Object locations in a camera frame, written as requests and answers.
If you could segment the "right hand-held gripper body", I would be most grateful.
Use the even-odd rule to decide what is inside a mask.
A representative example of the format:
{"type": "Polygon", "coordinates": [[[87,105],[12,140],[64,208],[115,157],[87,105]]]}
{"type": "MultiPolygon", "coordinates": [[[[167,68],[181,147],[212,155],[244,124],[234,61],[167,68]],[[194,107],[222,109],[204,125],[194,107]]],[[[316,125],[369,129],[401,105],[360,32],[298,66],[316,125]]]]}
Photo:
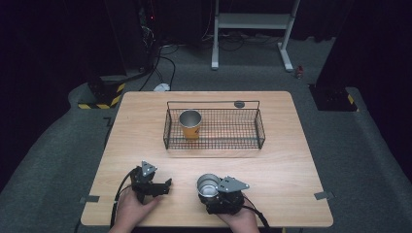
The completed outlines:
{"type": "Polygon", "coordinates": [[[218,184],[218,194],[211,198],[209,205],[204,205],[209,215],[218,214],[237,214],[244,205],[244,196],[242,191],[250,186],[240,182],[230,176],[220,178],[218,184]]]}

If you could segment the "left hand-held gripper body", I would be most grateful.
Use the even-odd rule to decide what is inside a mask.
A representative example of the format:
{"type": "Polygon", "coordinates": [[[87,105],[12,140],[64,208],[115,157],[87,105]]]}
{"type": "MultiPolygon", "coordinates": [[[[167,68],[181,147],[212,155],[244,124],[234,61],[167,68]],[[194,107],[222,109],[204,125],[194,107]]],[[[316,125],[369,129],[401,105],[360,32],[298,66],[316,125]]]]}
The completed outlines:
{"type": "Polygon", "coordinates": [[[131,187],[136,192],[137,200],[140,203],[144,203],[146,196],[158,196],[158,191],[153,183],[156,170],[157,168],[154,165],[143,160],[140,166],[131,171],[131,187]]]}

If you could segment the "silver metal cup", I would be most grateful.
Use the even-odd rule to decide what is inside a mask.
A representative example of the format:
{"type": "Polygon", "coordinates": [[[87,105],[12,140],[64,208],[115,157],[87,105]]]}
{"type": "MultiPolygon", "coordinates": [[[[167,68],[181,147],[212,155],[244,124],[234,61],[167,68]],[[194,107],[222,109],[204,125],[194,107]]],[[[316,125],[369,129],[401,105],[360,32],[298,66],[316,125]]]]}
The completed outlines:
{"type": "Polygon", "coordinates": [[[196,189],[201,197],[214,197],[218,194],[218,184],[221,179],[214,174],[200,176],[196,183],[196,189]]]}

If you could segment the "orange metal cup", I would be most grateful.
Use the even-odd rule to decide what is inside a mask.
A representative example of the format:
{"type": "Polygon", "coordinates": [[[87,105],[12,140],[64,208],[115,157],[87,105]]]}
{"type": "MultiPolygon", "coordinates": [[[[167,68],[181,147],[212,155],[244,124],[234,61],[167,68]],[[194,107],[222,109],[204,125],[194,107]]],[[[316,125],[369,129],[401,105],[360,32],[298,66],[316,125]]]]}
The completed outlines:
{"type": "Polygon", "coordinates": [[[199,138],[202,115],[197,110],[184,110],[179,115],[179,123],[186,139],[196,140],[199,138]]]}

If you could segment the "black wire basket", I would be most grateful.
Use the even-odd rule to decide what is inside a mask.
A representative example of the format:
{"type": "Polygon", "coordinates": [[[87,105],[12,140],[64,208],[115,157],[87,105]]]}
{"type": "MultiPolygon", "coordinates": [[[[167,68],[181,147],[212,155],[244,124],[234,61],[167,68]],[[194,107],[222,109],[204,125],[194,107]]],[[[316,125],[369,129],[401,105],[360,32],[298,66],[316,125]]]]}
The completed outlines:
{"type": "Polygon", "coordinates": [[[240,100],[244,108],[227,101],[168,101],[163,130],[167,150],[260,150],[265,132],[258,100],[240,100]],[[186,139],[179,115],[197,110],[202,115],[199,138],[186,139]]]}

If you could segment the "person's left hand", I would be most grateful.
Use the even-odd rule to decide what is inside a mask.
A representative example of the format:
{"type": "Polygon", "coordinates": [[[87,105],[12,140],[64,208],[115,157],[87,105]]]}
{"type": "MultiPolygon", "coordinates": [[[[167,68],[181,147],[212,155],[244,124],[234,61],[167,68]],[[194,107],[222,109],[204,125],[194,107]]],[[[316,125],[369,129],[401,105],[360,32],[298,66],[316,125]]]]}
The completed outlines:
{"type": "Polygon", "coordinates": [[[132,233],[159,204],[161,197],[155,197],[147,204],[137,200],[136,192],[131,187],[121,195],[116,209],[115,223],[108,233],[132,233]]]}

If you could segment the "person's right hand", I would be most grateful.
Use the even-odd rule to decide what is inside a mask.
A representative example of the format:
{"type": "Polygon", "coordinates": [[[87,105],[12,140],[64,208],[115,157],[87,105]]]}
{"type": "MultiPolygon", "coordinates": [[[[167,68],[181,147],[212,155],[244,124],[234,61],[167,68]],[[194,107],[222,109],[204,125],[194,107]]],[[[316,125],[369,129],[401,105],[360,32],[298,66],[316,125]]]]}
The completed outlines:
{"type": "Polygon", "coordinates": [[[256,214],[252,211],[252,203],[245,199],[245,208],[242,208],[235,215],[218,214],[233,233],[259,233],[256,214]]]}

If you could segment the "black yellow striped stand base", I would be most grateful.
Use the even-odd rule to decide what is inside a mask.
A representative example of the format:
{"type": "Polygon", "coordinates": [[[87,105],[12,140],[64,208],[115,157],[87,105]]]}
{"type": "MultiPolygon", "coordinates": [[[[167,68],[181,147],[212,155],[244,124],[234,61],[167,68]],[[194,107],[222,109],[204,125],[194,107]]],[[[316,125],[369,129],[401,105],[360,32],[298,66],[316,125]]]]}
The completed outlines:
{"type": "Polygon", "coordinates": [[[113,109],[120,101],[124,82],[104,82],[100,78],[89,82],[80,100],[78,107],[82,110],[113,109]]]}
{"type": "Polygon", "coordinates": [[[345,89],[309,85],[309,90],[319,111],[357,112],[359,109],[352,95],[345,89]]]}

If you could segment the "dark equipment rack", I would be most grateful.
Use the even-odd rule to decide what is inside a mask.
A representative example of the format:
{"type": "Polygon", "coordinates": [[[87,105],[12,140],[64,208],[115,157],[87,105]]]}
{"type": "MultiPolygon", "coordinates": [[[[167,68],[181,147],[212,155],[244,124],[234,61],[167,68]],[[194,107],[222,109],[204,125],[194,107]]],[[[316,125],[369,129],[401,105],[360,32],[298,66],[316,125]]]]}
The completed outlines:
{"type": "Polygon", "coordinates": [[[105,0],[124,73],[147,72],[153,66],[155,28],[148,18],[149,0],[105,0]]]}

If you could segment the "white metal stand frame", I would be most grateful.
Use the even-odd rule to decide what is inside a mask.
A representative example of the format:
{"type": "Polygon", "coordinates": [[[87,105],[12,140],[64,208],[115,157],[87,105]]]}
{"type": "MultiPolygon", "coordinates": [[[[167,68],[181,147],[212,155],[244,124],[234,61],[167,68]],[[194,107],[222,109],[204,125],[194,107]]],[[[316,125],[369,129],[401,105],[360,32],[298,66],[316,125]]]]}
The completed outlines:
{"type": "Polygon", "coordinates": [[[289,14],[238,14],[221,13],[220,0],[215,0],[211,69],[219,69],[220,29],[267,29],[285,31],[283,41],[278,43],[277,47],[284,63],[285,70],[287,72],[293,71],[294,68],[287,52],[287,45],[292,33],[300,1],[301,0],[293,1],[292,11],[289,14]]]}

